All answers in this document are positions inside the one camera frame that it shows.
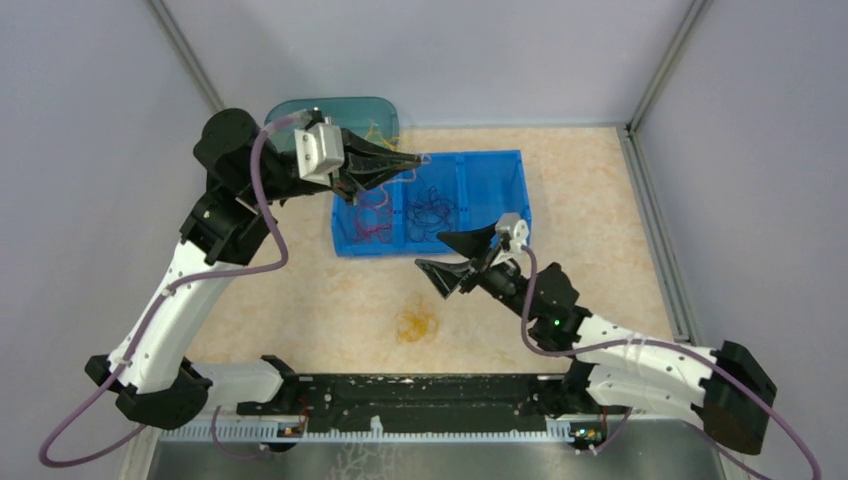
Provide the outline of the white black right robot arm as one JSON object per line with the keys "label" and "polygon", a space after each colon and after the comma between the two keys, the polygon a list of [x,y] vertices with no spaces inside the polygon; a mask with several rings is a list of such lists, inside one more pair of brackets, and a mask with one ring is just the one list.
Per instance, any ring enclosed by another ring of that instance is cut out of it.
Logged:
{"label": "white black right robot arm", "polygon": [[777,388],[748,348],[729,340],[718,348],[669,343],[604,319],[579,305],[559,263],[539,266],[528,236],[523,220],[441,232],[462,262],[415,264],[442,297],[480,288],[520,317],[534,353],[570,359],[577,375],[564,383],[563,398],[572,410],[652,411],[737,453],[761,453]]}

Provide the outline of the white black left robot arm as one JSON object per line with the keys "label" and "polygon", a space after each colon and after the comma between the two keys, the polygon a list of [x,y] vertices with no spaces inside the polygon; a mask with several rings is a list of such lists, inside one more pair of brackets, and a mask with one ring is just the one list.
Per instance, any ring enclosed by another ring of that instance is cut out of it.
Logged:
{"label": "white black left robot arm", "polygon": [[193,154],[207,189],[181,226],[167,273],[128,337],[85,368],[100,389],[116,394],[128,420],[163,430],[207,409],[255,403],[285,414],[297,406],[300,388],[278,359],[199,364],[187,358],[188,347],[229,283],[259,272],[253,258],[265,239],[281,239],[273,203],[321,192],[352,202],[421,163],[317,109],[264,126],[245,110],[219,111]]}

